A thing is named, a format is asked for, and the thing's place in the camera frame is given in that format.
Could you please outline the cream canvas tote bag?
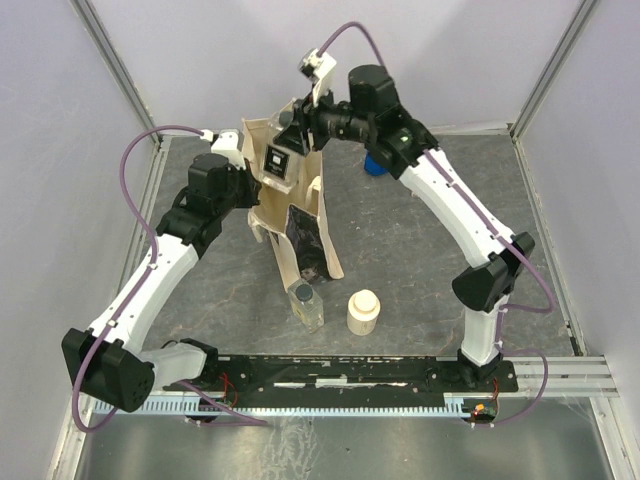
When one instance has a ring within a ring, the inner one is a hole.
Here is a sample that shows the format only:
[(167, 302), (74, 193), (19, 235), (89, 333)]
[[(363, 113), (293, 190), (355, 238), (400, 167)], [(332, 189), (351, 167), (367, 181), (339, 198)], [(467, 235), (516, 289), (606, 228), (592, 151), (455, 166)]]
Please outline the cream canvas tote bag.
[(243, 121), (242, 153), (261, 184), (260, 203), (250, 209), (248, 225), (257, 241), (271, 242), (285, 289), (298, 279), (341, 279), (344, 272), (329, 232), (323, 156), (299, 156), (298, 181), (289, 194), (264, 185), (259, 174), (260, 136), (268, 119)]

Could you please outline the clear bottle black label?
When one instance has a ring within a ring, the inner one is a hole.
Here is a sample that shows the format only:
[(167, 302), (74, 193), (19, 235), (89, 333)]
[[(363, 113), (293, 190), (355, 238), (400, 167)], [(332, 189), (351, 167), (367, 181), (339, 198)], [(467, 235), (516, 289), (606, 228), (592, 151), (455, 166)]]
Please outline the clear bottle black label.
[(290, 149), (275, 144), (275, 138), (288, 126), (292, 112), (275, 112), (260, 136), (262, 152), (259, 154), (260, 181), (283, 194), (289, 194), (298, 181), (300, 157)]

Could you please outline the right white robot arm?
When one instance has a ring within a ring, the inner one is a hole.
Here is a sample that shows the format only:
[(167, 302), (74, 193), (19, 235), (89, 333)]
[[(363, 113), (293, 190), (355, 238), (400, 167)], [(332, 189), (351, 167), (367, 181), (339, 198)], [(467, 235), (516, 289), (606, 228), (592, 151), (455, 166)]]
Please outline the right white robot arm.
[(514, 234), (481, 204), (437, 139), (401, 104), (385, 67), (353, 68), (349, 98), (341, 102), (335, 102), (330, 88), (332, 68), (306, 60), (299, 69), (311, 91), (294, 101), (276, 144), (306, 155), (331, 139), (360, 143), (436, 215), (468, 263), (452, 282), (465, 320), (457, 376), (466, 389), (483, 389), (503, 357), (496, 346), (498, 315), (533, 251), (532, 236)]

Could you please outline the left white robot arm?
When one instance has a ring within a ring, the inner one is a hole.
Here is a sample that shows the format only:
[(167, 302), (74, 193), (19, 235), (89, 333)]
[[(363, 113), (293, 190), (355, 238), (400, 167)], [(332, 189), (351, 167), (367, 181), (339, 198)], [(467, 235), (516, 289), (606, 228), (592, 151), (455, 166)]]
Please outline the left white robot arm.
[(187, 179), (122, 291), (86, 330), (64, 336), (75, 396), (85, 393), (131, 413), (153, 390), (178, 381), (199, 390), (218, 384), (216, 348), (192, 339), (153, 351), (143, 344), (172, 291), (221, 234), (223, 220), (234, 209), (257, 205), (260, 185), (239, 151), (196, 156)]

